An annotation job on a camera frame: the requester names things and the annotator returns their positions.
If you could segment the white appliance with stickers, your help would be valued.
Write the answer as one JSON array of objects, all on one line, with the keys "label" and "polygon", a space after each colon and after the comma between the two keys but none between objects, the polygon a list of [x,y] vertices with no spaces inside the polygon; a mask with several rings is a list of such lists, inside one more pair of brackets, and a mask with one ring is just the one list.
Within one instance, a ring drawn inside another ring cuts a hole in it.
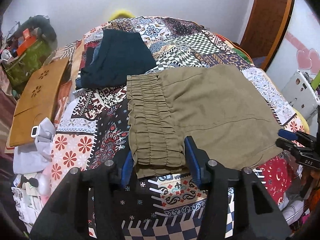
[{"label": "white appliance with stickers", "polygon": [[299,111],[305,120],[312,118],[319,105],[319,97],[308,79],[300,70],[296,70],[281,90],[290,106]]}]

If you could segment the olive khaki pants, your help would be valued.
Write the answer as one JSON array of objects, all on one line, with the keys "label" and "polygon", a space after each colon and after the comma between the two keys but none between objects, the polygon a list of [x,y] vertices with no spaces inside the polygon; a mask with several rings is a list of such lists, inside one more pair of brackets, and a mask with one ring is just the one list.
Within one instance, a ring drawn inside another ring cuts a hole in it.
[{"label": "olive khaki pants", "polygon": [[234,65],[177,67],[127,77],[129,146],[139,178],[180,173],[184,144],[225,167],[255,168],[281,153],[279,124]]}]

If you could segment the grey plush pillow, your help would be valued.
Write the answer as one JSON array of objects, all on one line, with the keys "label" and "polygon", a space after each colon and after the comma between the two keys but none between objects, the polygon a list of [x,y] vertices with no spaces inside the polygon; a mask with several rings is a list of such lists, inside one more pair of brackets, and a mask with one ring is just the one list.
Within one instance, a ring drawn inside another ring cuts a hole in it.
[{"label": "grey plush pillow", "polygon": [[18,31],[19,35],[25,31],[25,29],[36,29],[40,28],[42,34],[49,40],[56,40],[56,32],[52,27],[50,20],[42,15],[36,15],[28,18],[22,25],[20,25]]}]

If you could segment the dark navy folded garment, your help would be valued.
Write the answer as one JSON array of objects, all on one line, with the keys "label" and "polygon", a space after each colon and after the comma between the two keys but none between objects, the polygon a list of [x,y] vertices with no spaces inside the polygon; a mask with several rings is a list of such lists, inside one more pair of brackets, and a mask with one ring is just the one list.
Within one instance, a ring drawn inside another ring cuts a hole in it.
[{"label": "dark navy folded garment", "polygon": [[82,68],[76,88],[98,89],[126,84],[128,75],[144,74],[156,66],[139,33],[105,29],[93,61]]}]

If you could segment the brown wooden door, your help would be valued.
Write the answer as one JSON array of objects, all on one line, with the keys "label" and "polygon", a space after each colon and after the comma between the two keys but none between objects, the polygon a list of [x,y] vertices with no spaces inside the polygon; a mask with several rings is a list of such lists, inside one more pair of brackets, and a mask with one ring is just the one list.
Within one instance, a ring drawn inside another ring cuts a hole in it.
[{"label": "brown wooden door", "polygon": [[266,71],[284,38],[295,0],[254,0],[240,47],[252,59],[264,58]]}]

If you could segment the orange box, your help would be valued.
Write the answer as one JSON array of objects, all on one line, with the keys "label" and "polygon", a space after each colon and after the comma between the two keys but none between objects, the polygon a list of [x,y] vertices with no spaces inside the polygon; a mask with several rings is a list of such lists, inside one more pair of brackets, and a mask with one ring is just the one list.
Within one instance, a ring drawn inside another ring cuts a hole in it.
[{"label": "orange box", "polygon": [[23,35],[23,42],[17,48],[18,56],[21,56],[37,40],[36,36],[31,35],[29,29],[25,29],[22,32],[22,35]]}]

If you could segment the green patterned storage bag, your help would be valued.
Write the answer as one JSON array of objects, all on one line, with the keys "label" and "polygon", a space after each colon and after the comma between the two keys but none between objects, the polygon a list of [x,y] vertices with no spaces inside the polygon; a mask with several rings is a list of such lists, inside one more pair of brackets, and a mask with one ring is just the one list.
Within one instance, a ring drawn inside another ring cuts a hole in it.
[{"label": "green patterned storage bag", "polygon": [[13,90],[21,94],[33,72],[41,68],[51,52],[48,42],[37,40],[12,63],[5,63],[4,70]]}]

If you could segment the grey white cloth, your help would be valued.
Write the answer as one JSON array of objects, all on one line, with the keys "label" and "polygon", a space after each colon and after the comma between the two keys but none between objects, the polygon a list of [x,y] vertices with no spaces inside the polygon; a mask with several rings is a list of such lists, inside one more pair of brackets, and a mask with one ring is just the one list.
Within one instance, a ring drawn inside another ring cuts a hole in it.
[{"label": "grey white cloth", "polygon": [[14,174],[30,174],[43,171],[51,162],[51,146],[56,129],[49,118],[37,126],[36,137],[29,144],[14,148]]}]

